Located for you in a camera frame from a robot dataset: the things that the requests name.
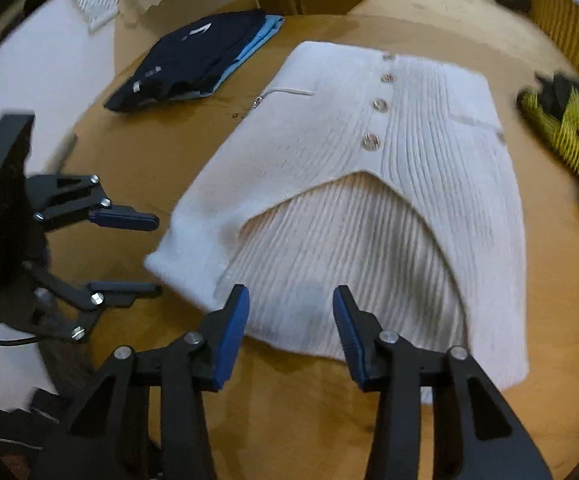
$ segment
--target round wooden table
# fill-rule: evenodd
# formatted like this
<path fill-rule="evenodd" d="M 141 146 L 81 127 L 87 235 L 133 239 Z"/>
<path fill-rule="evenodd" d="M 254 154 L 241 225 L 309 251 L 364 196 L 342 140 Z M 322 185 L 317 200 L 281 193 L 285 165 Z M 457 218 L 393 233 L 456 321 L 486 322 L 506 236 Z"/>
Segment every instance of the round wooden table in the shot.
<path fill-rule="evenodd" d="M 478 5 L 486 4 L 484 0 Z M 103 96 L 76 126 L 79 142 L 65 171 L 100 175 L 113 200 L 156 213 L 161 227 L 146 234 L 83 223 L 55 232 L 50 238 L 54 271 L 73 283 L 151 280 L 142 260 L 165 232 L 169 213 L 301 41 L 368 46 L 481 72 L 489 80 L 505 128 L 527 230 L 531 370 L 505 397 L 555 479 L 564 478 L 579 461 L 579 189 L 522 122 L 515 97 L 521 87 L 533 84 L 537 63 L 541 70 L 569 66 L 522 18 L 495 6 L 488 12 L 488 20 L 491 12 L 502 17 L 505 34 L 531 35 L 520 47 L 530 49 L 536 63 L 522 60 L 512 40 L 506 52 L 500 45 L 475 40 L 469 30 L 452 31 L 429 19 L 416 23 L 366 11 L 355 16 L 297 16 L 288 18 L 280 33 L 208 99 L 121 116 L 102 108 Z M 106 95 L 128 74 L 120 74 Z M 92 335 L 93 359 L 102 363 L 121 344 L 138 351 L 166 345 L 193 329 L 201 316 L 171 290 L 129 310 L 110 310 Z M 343 363 L 276 351 L 246 338 L 224 391 L 205 395 L 218 478 L 359 480 L 369 456 L 377 401 L 377 394 L 358 390 Z M 151 404 L 150 428 L 157 438 L 158 395 L 152 396 Z M 420 478 L 431 478 L 428 407 L 423 409 L 421 451 Z"/>

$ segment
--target white knit sweater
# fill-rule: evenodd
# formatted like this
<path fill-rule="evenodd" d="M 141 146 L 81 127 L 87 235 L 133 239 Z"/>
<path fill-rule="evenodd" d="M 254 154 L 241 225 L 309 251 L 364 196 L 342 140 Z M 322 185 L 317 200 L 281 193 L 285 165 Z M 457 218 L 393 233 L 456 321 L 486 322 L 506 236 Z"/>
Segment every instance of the white knit sweater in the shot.
<path fill-rule="evenodd" d="M 485 78 L 307 42 L 257 101 L 148 269 L 206 310 L 244 283 L 249 335 L 334 358 L 332 293 L 347 284 L 385 329 L 466 344 L 498 387 L 522 381 L 521 199 Z"/>

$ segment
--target sweater button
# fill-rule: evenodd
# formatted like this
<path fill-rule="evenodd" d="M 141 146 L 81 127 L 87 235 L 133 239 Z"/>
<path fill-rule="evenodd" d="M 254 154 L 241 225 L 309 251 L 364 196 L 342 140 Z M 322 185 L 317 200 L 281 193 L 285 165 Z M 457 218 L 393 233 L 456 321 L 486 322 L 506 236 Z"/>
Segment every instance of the sweater button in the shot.
<path fill-rule="evenodd" d="M 374 134 L 363 135 L 362 146 L 368 152 L 375 152 L 380 147 L 380 139 Z"/>
<path fill-rule="evenodd" d="M 379 112 L 386 112 L 387 108 L 389 108 L 387 101 L 385 101 L 384 99 L 375 99 L 372 104 L 374 109 L 378 110 Z"/>

